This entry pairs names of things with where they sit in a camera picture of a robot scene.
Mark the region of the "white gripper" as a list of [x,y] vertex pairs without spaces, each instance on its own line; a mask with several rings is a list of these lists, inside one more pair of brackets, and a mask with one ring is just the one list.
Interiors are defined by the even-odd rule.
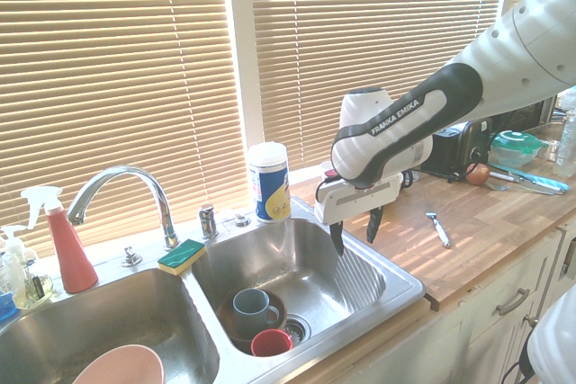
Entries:
[[332,243],[339,256],[344,253],[343,222],[370,210],[366,241],[375,240],[383,218],[383,206],[394,202],[401,190],[402,173],[382,178],[367,189],[358,189],[338,175],[324,179],[317,188],[314,213],[320,223],[329,225]]

